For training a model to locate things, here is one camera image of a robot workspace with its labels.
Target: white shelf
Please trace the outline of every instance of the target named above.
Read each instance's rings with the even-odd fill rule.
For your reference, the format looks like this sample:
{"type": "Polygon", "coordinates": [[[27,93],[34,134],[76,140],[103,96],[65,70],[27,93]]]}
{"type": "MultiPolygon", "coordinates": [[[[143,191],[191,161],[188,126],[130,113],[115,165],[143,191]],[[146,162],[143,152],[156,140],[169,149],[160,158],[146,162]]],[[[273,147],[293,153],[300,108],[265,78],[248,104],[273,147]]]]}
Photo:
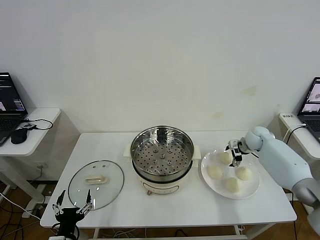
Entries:
{"type": "MultiPolygon", "coordinates": [[[[57,119],[60,114],[59,108],[29,108],[27,109],[28,116],[26,118],[30,120],[46,119],[52,123],[57,119]]],[[[49,122],[36,121],[32,122],[39,128],[48,128],[49,122]]],[[[11,137],[0,146],[1,157],[25,157],[31,155],[40,144],[48,130],[32,130],[28,131],[27,139],[20,144],[11,143],[11,137]]]]}
{"type": "MultiPolygon", "coordinates": [[[[280,120],[286,126],[287,129],[292,130],[296,128],[296,125],[302,124],[299,118],[293,113],[280,113],[280,120]]],[[[306,154],[315,160],[320,159],[320,143],[306,128],[297,129],[292,133],[292,136],[299,143],[306,154]]]]}

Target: laptop keyboard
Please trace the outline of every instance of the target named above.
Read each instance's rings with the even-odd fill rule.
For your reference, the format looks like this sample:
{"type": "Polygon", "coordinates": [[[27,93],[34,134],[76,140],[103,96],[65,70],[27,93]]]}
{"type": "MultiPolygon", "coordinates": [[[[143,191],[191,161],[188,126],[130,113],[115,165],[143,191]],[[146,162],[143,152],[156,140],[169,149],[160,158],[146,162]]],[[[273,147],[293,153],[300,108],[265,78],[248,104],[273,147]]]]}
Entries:
{"type": "Polygon", "coordinates": [[[0,118],[0,131],[11,131],[15,128],[20,119],[19,118],[0,118]]]}
{"type": "Polygon", "coordinates": [[[309,127],[315,131],[315,132],[320,132],[320,119],[315,119],[315,120],[304,120],[306,124],[309,125],[309,127]]]}

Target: laptop screen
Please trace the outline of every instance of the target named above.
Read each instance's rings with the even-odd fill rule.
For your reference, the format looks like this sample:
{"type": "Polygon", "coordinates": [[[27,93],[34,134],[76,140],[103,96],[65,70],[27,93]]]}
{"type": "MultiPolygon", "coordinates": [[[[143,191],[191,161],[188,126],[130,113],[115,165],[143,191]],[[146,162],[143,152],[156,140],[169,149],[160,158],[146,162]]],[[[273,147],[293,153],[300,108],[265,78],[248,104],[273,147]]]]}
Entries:
{"type": "Polygon", "coordinates": [[[8,73],[0,73],[0,114],[25,112],[25,107],[8,73]]]}
{"type": "Polygon", "coordinates": [[[305,98],[299,114],[319,114],[320,113],[320,77],[313,80],[311,88],[305,98]]]}

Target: wooden floor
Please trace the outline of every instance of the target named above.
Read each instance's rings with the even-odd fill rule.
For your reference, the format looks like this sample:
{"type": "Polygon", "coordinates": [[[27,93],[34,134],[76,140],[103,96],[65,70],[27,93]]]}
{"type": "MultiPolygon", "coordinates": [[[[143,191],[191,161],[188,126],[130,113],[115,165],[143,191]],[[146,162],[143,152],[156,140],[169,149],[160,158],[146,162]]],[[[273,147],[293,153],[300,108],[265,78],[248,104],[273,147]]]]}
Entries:
{"type": "MultiPolygon", "coordinates": [[[[5,188],[4,184],[0,185],[0,191],[2,192],[5,188]]],[[[49,195],[48,192],[53,192],[55,186],[54,185],[47,185],[45,189],[45,194],[49,195]]],[[[11,190],[7,194],[8,198],[13,202],[21,205],[22,207],[26,207],[30,197],[25,194],[21,189],[17,188],[15,190],[11,190]]],[[[11,210],[11,205],[8,201],[3,200],[0,206],[6,210],[11,210]]],[[[297,239],[298,240],[320,240],[320,237],[315,234],[315,232],[311,229],[310,225],[308,224],[307,220],[307,213],[300,202],[294,202],[294,208],[297,213],[298,219],[296,221],[296,231],[297,231],[297,239]]],[[[20,209],[16,206],[13,206],[14,212],[20,212],[20,209]]],[[[38,214],[41,216],[44,212],[44,208],[38,210],[38,212],[34,211],[33,214],[38,214]]],[[[22,232],[19,230],[17,232],[16,238],[15,233],[10,234],[6,237],[5,235],[9,234],[10,232],[16,230],[18,227],[16,225],[6,225],[9,222],[10,224],[18,224],[20,219],[20,224],[22,226],[26,226],[28,224],[34,223],[28,227],[26,227],[24,231],[24,240],[47,240],[50,236],[54,234],[47,228],[43,228],[40,226],[38,220],[34,217],[30,218],[21,218],[21,213],[13,213],[10,219],[11,214],[9,212],[0,209],[0,239],[1,240],[21,240],[22,239],[22,232]]],[[[251,226],[244,226],[244,233],[250,229],[251,226]]],[[[180,228],[183,230],[178,231],[179,228],[148,228],[146,231],[148,238],[155,238],[155,237],[183,237],[185,234],[188,236],[213,236],[213,235],[233,235],[234,229],[233,227],[223,226],[223,227],[183,227],[180,228]]],[[[112,238],[115,234],[115,231],[129,231],[130,229],[102,229],[99,233],[100,238],[112,238]]],[[[83,230],[90,238],[93,237],[94,231],[92,229],[84,229],[83,230]]],[[[140,228],[133,230],[132,232],[128,233],[128,236],[131,238],[134,237],[145,237],[145,229],[140,228]]],[[[119,236],[120,238],[126,238],[124,234],[119,236]]],[[[278,223],[259,235],[255,238],[256,240],[294,240],[294,224],[292,222],[289,223],[278,223]]]]}

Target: glass lid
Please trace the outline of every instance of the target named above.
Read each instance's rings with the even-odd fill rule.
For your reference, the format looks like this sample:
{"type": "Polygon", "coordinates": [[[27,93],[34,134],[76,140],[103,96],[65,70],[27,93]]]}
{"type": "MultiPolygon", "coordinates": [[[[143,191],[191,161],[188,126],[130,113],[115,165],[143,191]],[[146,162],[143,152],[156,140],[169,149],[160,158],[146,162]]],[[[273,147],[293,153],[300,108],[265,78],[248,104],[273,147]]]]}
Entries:
{"type": "Polygon", "coordinates": [[[101,209],[117,198],[124,179],[121,167],[113,161],[93,161],[73,176],[68,187],[68,196],[74,206],[82,208],[90,190],[92,211],[101,209]]]}

